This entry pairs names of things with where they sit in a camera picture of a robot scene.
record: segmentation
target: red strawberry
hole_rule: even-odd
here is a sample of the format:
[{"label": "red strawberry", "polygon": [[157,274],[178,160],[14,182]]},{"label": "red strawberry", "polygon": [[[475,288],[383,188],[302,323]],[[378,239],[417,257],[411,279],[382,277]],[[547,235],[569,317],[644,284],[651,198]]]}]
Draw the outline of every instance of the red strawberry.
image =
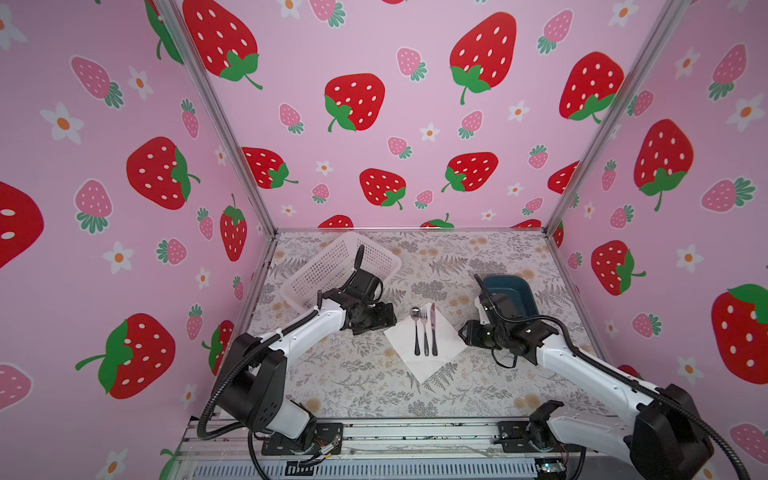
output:
[{"label": "red strawberry", "polygon": [[200,122],[195,117],[194,108],[192,108],[192,102],[189,98],[185,98],[181,102],[181,121],[184,123],[185,128],[190,134],[190,137],[197,138],[197,132],[200,130]]},{"label": "red strawberry", "polygon": [[408,146],[408,142],[402,138],[390,137],[386,144],[389,147],[389,153],[400,158],[405,159],[413,154],[413,150]]},{"label": "red strawberry", "polygon": [[528,163],[536,170],[542,168],[549,160],[549,154],[544,145],[536,145],[531,149],[529,155],[531,157],[528,159]]},{"label": "red strawberry", "polygon": [[528,203],[525,204],[525,208],[523,209],[523,215],[533,215],[533,213],[541,208],[541,205],[544,203],[544,199],[539,197],[535,198]]},{"label": "red strawberry", "polygon": [[763,465],[768,465],[768,432],[751,423],[736,425],[728,433],[740,449]]},{"label": "red strawberry", "polygon": [[188,315],[187,338],[192,342],[200,335],[200,329],[203,328],[203,307],[195,303],[190,308]]},{"label": "red strawberry", "polygon": [[469,140],[475,136],[475,132],[480,130],[481,126],[482,112],[480,110],[475,110],[462,120],[462,126],[458,130],[458,136],[464,140]]},{"label": "red strawberry", "polygon": [[574,176],[578,162],[574,162],[567,167],[561,168],[554,172],[547,181],[547,187],[555,193],[562,195],[565,192],[565,188],[568,186],[568,182],[571,181],[571,177]]},{"label": "red strawberry", "polygon": [[725,98],[733,89],[733,83],[744,74],[746,69],[746,45],[739,43],[734,45],[717,64],[717,68],[712,73],[710,85],[710,99],[718,101]]},{"label": "red strawberry", "polygon": [[208,210],[200,207],[197,211],[197,221],[200,223],[200,233],[205,240],[214,238],[214,221],[208,216]]},{"label": "red strawberry", "polygon": [[422,54],[412,48],[403,47],[397,51],[397,66],[400,73],[410,77],[411,81],[421,81],[427,75],[427,64],[422,61]]},{"label": "red strawberry", "polygon": [[376,121],[384,102],[384,84],[370,73],[336,77],[326,85],[326,111],[333,123],[346,130],[367,130]]},{"label": "red strawberry", "polygon": [[208,366],[214,375],[219,374],[219,368],[224,360],[224,356],[227,354],[227,347],[230,345],[234,328],[235,325],[231,321],[224,320],[210,338],[210,346],[206,345],[205,340],[203,340],[203,348],[210,350],[210,353],[208,353]]},{"label": "red strawberry", "polygon": [[127,399],[160,378],[175,355],[176,343],[170,333],[146,313],[136,313],[112,330],[104,355],[85,359],[74,369],[104,359],[98,370],[99,383],[113,398]]},{"label": "red strawberry", "polygon": [[34,383],[27,372],[13,363],[0,362],[0,412],[27,398]]},{"label": "red strawberry", "polygon": [[352,221],[345,215],[334,215],[322,222],[317,228],[354,228]]},{"label": "red strawberry", "polygon": [[619,296],[632,284],[633,276],[645,276],[634,271],[634,257],[624,242],[613,240],[592,252],[592,271],[608,293]]},{"label": "red strawberry", "polygon": [[421,228],[453,228],[453,223],[448,223],[449,216],[450,214],[445,214],[445,220],[436,218],[434,220],[430,220],[429,222],[424,222],[422,223]]},{"label": "red strawberry", "polygon": [[445,179],[449,183],[440,191],[445,193],[449,185],[457,192],[475,191],[488,181],[497,166],[498,157],[491,152],[453,157],[445,169]]},{"label": "red strawberry", "polygon": [[647,339],[661,335],[661,325],[659,317],[653,313],[641,313],[632,320],[632,328]]},{"label": "red strawberry", "polygon": [[380,207],[400,206],[400,199],[406,195],[406,181],[396,174],[369,168],[360,174],[360,187],[366,200]]},{"label": "red strawberry", "polygon": [[480,22],[459,40],[451,51],[453,81],[478,94],[491,90],[507,76],[515,52],[518,26],[515,17],[497,12]]},{"label": "red strawberry", "polygon": [[712,304],[712,328],[726,368],[750,383],[768,383],[768,290],[748,283]]},{"label": "red strawberry", "polygon": [[299,183],[288,180],[288,165],[275,152],[265,148],[243,147],[243,153],[259,187],[270,189],[282,187],[285,182]]},{"label": "red strawberry", "polygon": [[243,281],[240,278],[240,276],[235,276],[234,280],[232,280],[232,288],[235,289],[235,298],[238,300],[243,299],[243,289],[245,288],[243,286]]},{"label": "red strawberry", "polygon": [[702,197],[701,206],[720,214],[730,211],[733,207],[743,207],[754,198],[757,187],[751,180],[739,177],[736,181],[728,178],[714,184]]},{"label": "red strawberry", "polygon": [[640,94],[635,95],[629,103],[627,115],[630,117],[640,117],[652,103],[654,103],[654,94],[648,90],[643,90]]},{"label": "red strawberry", "polygon": [[631,205],[624,205],[624,207],[619,207],[616,210],[614,210],[614,214],[611,215],[611,219],[608,221],[608,223],[613,228],[624,228],[627,226],[627,223],[632,223],[632,219],[634,218],[634,208],[632,208]]},{"label": "red strawberry", "polygon": [[107,71],[93,60],[72,55],[69,59],[72,71],[77,75],[83,88],[91,94],[93,98],[103,100],[108,107],[119,110],[123,104],[123,92],[120,91],[120,85],[117,82],[109,81]]},{"label": "red strawberry", "polygon": [[259,67],[259,48],[247,26],[214,0],[184,0],[184,22],[206,70],[217,77],[240,81],[250,79]]},{"label": "red strawberry", "polygon": [[182,208],[192,191],[187,160],[174,142],[155,137],[128,157],[128,181],[142,196],[168,210]]},{"label": "red strawberry", "polygon": [[544,35],[538,39],[538,53],[549,55],[549,52],[555,50],[558,42],[565,40],[573,21],[573,10],[568,8],[552,17],[544,26]]},{"label": "red strawberry", "polygon": [[613,158],[611,158],[605,164],[605,171],[603,172],[603,192],[609,191],[615,181],[616,181],[616,162],[614,161]]},{"label": "red strawberry", "polygon": [[621,67],[605,53],[593,51],[571,70],[560,97],[560,116],[570,120],[592,116],[600,123],[595,114],[611,106],[622,81]]},{"label": "red strawberry", "polygon": [[0,268],[27,250],[43,233],[43,226],[35,201],[0,182]]},{"label": "red strawberry", "polygon": [[634,165],[634,184],[649,197],[661,196],[685,178],[694,162],[694,148],[683,131],[669,119],[660,120],[645,135]]},{"label": "red strawberry", "polygon": [[221,230],[221,241],[224,242],[227,256],[233,262],[236,262],[243,253],[245,238],[248,235],[247,227],[243,211],[236,208],[235,196],[232,194],[232,204],[221,214],[219,230]]}]

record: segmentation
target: white flower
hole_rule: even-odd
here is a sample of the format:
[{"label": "white flower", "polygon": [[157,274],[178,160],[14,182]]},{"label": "white flower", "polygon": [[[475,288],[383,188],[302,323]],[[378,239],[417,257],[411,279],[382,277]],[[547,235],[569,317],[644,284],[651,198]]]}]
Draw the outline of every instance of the white flower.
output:
[{"label": "white flower", "polygon": [[315,169],[315,172],[320,172],[326,177],[328,176],[328,172],[333,171],[328,161],[324,161],[324,162],[315,161],[315,163],[317,164],[317,168]]},{"label": "white flower", "polygon": [[605,320],[605,332],[610,335],[611,338],[614,338],[614,335],[618,333],[613,320]]},{"label": "white flower", "polygon": [[12,39],[26,43],[27,38],[11,23],[11,8],[5,3],[0,3],[0,25],[0,48],[8,50]]},{"label": "white flower", "polygon": [[614,16],[608,22],[608,26],[619,24],[624,27],[630,15],[640,10],[640,7],[634,4],[634,0],[624,0],[622,3],[614,3]]},{"label": "white flower", "polygon": [[184,404],[184,410],[187,409],[187,407],[190,405],[190,403],[194,402],[195,395],[194,391],[197,389],[197,385],[190,385],[187,384],[187,388],[184,389],[184,393],[181,394],[181,397],[179,398],[179,401]]},{"label": "white flower", "polygon": [[440,133],[440,130],[435,128],[434,124],[427,125],[427,128],[422,128],[422,140],[435,141],[435,137]]},{"label": "white flower", "polygon": [[280,13],[283,14],[283,18],[287,17],[288,15],[298,18],[299,17],[299,6],[301,5],[302,0],[277,0],[278,5],[282,5],[283,8],[280,9]]},{"label": "white flower", "polygon": [[51,136],[54,140],[61,140],[66,137],[80,144],[80,134],[78,130],[85,126],[83,120],[69,116],[67,108],[61,102],[56,104],[56,112],[50,110],[40,110],[40,115],[53,125]]},{"label": "white flower", "polygon": [[204,286],[210,286],[210,272],[205,271],[205,268],[200,267],[200,273],[194,276],[197,280],[197,289],[202,290]]},{"label": "white flower", "polygon": [[124,249],[120,242],[115,242],[111,252],[107,252],[104,255],[104,260],[112,263],[112,274],[115,275],[120,269],[130,270],[131,257],[134,255],[134,249]]},{"label": "white flower", "polygon": [[121,474],[125,470],[125,454],[128,453],[128,449],[123,450],[120,453],[109,452],[107,455],[107,464],[98,471],[96,474],[96,480],[112,480],[115,475]]},{"label": "white flower", "polygon": [[592,202],[584,205],[584,216],[590,220],[592,220],[592,214],[594,213],[594,207],[592,207]]},{"label": "white flower", "polygon": [[516,197],[520,194],[520,192],[525,190],[525,187],[521,187],[520,186],[520,182],[518,182],[518,183],[516,183],[514,185],[511,185],[511,186],[509,186],[507,188],[509,189],[509,191],[507,192],[507,195],[515,195]]},{"label": "white flower", "polygon": [[696,379],[700,379],[704,376],[701,370],[696,368],[696,359],[693,357],[684,359],[683,357],[678,356],[677,363],[680,364],[680,368],[677,369],[677,374],[686,377],[691,385],[695,385]]},{"label": "white flower", "polygon": [[694,64],[697,62],[700,56],[701,53],[694,53],[693,47],[688,48],[688,51],[685,52],[685,56],[674,62],[674,66],[677,67],[677,72],[674,75],[674,79],[677,80],[683,75],[690,77],[690,73],[694,70]]},{"label": "white flower", "polygon": [[765,117],[766,112],[760,108],[760,102],[763,101],[763,94],[757,95],[750,101],[740,99],[736,102],[736,113],[728,117],[727,124],[736,124],[739,133],[746,130],[746,126],[752,120]]},{"label": "white flower", "polygon": [[678,248],[677,256],[680,258],[677,261],[677,266],[678,267],[684,266],[691,273],[693,273],[694,270],[696,269],[696,264],[701,263],[701,260],[704,260],[704,257],[696,253],[695,245],[690,245],[685,250],[683,250],[682,248]]},{"label": "white flower", "polygon": [[128,65],[128,71],[131,73],[131,78],[128,80],[128,84],[131,88],[139,90],[139,97],[141,100],[147,100],[147,94],[153,94],[152,87],[147,83],[147,72],[136,71],[135,68]]},{"label": "white flower", "polygon": [[509,108],[509,118],[507,120],[523,121],[523,115],[527,114],[529,110],[531,109],[525,106],[523,100],[520,100],[520,103]]}]

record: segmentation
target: strawberry wallpaper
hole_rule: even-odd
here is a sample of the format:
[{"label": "strawberry wallpaper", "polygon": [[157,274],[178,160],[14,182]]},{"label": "strawberry wallpaper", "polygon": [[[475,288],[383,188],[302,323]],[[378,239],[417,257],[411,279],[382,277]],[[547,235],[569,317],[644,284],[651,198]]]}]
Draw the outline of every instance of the strawberry wallpaper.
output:
[{"label": "strawberry wallpaper", "polygon": [[283,228],[540,227],[664,4],[176,1]]},{"label": "strawberry wallpaper", "polygon": [[[696,400],[768,476],[768,5],[695,2],[563,219],[613,364]],[[736,478],[716,449],[701,478]]]},{"label": "strawberry wallpaper", "polygon": [[0,61],[0,478],[167,478],[266,235],[152,1],[5,0]]}]

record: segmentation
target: black cable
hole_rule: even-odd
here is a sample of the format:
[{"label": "black cable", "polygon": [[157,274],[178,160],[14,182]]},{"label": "black cable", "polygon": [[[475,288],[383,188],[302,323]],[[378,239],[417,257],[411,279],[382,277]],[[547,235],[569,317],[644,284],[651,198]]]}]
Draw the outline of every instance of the black cable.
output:
[{"label": "black cable", "polygon": [[726,441],[726,439],[724,439],[719,433],[717,433],[715,429],[713,429],[708,423],[702,420],[698,415],[693,414],[688,409],[681,406],[679,403],[675,402],[674,400],[671,400],[665,396],[662,396],[658,392],[655,392],[654,390],[651,390],[647,387],[642,386],[637,380],[630,380],[629,378],[621,375],[620,373],[615,372],[613,369],[608,368],[607,366],[603,365],[600,362],[597,362],[592,357],[583,353],[578,347],[576,347],[573,344],[573,342],[571,341],[571,335],[568,333],[568,328],[559,319],[556,319],[553,316],[549,316],[549,315],[536,315],[536,316],[530,316],[530,317],[525,317],[521,319],[510,319],[503,316],[502,313],[498,310],[498,307],[496,306],[495,302],[491,299],[491,295],[488,293],[488,290],[485,288],[485,285],[483,284],[482,280],[480,280],[480,276],[477,274],[475,274],[475,281],[477,281],[477,283],[480,285],[480,290],[482,290],[483,294],[485,294],[485,297],[488,299],[488,302],[490,303],[491,308],[500,319],[504,320],[505,322],[511,322],[511,323],[529,322],[531,320],[547,320],[549,322],[553,322],[557,324],[560,327],[560,330],[562,331],[563,340],[565,341],[565,344],[568,346],[568,348],[574,354],[574,356],[577,356],[578,358],[588,363],[590,366],[593,366],[594,368],[600,370],[606,375],[613,377],[619,382],[622,382],[623,384],[632,387],[632,389],[646,396],[651,397],[653,400],[656,400],[657,402],[664,404],[664,406],[666,406],[667,408],[672,409],[675,412],[684,416],[687,420],[689,420],[694,425],[702,429],[704,433],[706,433],[715,443],[717,443],[717,446],[720,447],[720,449],[723,451],[725,456],[730,461],[731,465],[733,466],[733,469],[736,470],[736,474],[739,477],[739,480],[750,480],[749,472],[746,470],[746,467],[741,461],[741,458],[739,458],[739,455],[736,453],[735,450],[733,450],[733,447],[731,447]]}]

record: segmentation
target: pink wallpaper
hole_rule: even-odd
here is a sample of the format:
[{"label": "pink wallpaper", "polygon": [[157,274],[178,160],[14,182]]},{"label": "pink wallpaper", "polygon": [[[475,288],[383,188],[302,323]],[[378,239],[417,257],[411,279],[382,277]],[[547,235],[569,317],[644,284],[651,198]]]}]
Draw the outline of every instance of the pink wallpaper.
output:
[{"label": "pink wallpaper", "polygon": [[662,0],[177,0],[278,227],[541,226]]},{"label": "pink wallpaper", "polygon": [[[692,5],[563,219],[615,365],[674,382],[768,477],[768,5]],[[736,478],[716,449],[701,478]]]},{"label": "pink wallpaper", "polygon": [[163,478],[263,252],[165,35],[141,0],[0,3],[2,478]]}]

